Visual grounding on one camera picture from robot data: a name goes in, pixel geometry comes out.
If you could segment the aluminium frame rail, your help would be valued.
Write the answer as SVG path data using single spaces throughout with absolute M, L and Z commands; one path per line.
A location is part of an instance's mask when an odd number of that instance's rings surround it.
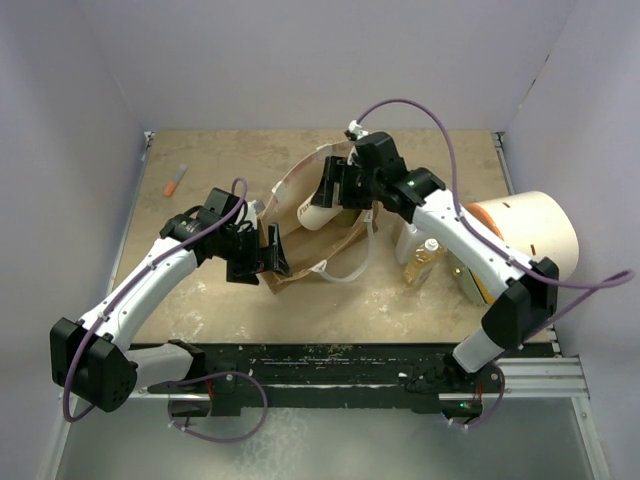
M 525 356 L 506 356 L 497 364 L 505 377 L 506 398 L 589 399 L 578 355 L 565 356 L 556 329 L 547 328 L 547 343 L 528 343 Z

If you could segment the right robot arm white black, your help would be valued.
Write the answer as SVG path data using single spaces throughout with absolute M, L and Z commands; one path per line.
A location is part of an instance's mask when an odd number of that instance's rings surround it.
M 456 391 L 469 390 L 486 364 L 520 346 L 556 311 L 557 265 L 548 258 L 535 261 L 507 245 L 462 208 L 430 170 L 408 169 L 385 132 L 354 141 L 346 157 L 326 157 L 311 203 L 349 210 L 380 203 L 442 242 L 479 278 L 494 303 L 445 366 L 446 383 Z

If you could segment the brown burlap canvas bag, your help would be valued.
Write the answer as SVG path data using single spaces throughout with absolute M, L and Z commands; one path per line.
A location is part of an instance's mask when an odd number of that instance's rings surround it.
M 361 211 L 351 227 L 340 227 L 334 218 L 317 231 L 303 228 L 297 220 L 299 205 L 312 196 L 320 183 L 327 156 L 346 157 L 349 141 L 324 144 L 300 161 L 274 185 L 264 211 L 258 216 L 261 242 L 267 243 L 268 226 L 278 224 L 291 277 L 262 272 L 260 277 L 272 293 L 316 273 L 329 282 L 348 283 L 360 276 L 373 256 L 374 232 L 379 207 Z

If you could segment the cream round bottle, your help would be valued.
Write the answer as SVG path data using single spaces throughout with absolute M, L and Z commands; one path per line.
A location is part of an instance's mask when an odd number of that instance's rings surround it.
M 312 204 L 312 196 L 309 196 L 299 205 L 296 216 L 303 228 L 317 231 L 340 214 L 342 210 L 343 207 L 340 205 L 330 208 L 315 206 Z

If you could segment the beige jar at bag rear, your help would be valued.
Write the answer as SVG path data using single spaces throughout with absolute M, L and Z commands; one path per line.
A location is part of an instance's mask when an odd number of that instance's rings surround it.
M 340 227 L 351 227 L 359 217 L 360 210 L 343 209 L 335 218 L 335 223 Z

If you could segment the small orange capped tube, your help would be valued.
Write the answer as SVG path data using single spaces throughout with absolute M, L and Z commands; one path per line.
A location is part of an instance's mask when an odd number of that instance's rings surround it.
M 174 194 L 182 178 L 184 177 L 187 169 L 188 169 L 188 166 L 186 164 L 181 164 L 178 167 L 172 179 L 166 184 L 165 188 L 163 189 L 163 195 L 165 197 L 171 197 Z

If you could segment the clear amber liquid bottle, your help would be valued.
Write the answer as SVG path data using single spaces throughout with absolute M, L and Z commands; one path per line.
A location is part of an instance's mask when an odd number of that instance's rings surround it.
M 405 266 L 403 285 L 410 289 L 422 286 L 444 253 L 444 247 L 435 238 L 425 240 L 410 256 Z

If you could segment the cream cylinder with orange lid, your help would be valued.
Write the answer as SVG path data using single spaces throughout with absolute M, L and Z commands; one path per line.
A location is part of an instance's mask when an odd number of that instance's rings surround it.
M 575 271 L 579 260 L 578 238 L 569 217 L 551 196 L 529 191 L 469 203 L 465 209 L 508 246 L 535 261 L 551 259 L 561 280 Z

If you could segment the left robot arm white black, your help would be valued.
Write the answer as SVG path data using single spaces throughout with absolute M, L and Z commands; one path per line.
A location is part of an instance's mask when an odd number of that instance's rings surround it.
M 258 284 L 263 272 L 290 276 L 278 224 L 265 233 L 248 218 L 244 197 L 214 188 L 204 204 L 169 219 L 151 250 L 97 306 L 50 331 L 53 381 L 63 389 L 63 413 L 76 395 L 104 412 L 119 408 L 141 388 L 174 383 L 184 392 L 202 387 L 205 353 L 181 340 L 134 350 L 131 343 L 165 297 L 205 261 L 226 263 L 230 283 Z

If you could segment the white bottle with black cap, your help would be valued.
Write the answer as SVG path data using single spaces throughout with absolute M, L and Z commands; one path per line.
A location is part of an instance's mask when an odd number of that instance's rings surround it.
M 426 233 L 413 224 L 402 221 L 397 228 L 395 258 L 400 265 L 406 265 L 415 250 L 426 240 Z

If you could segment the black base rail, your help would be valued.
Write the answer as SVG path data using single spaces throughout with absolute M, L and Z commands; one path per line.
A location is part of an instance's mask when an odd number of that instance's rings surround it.
M 190 401 L 213 416 L 243 408 L 403 409 L 481 413 L 481 397 L 504 390 L 504 376 L 487 365 L 459 370 L 450 344 L 227 344 L 197 343 L 190 385 L 162 380 L 138 395 Z

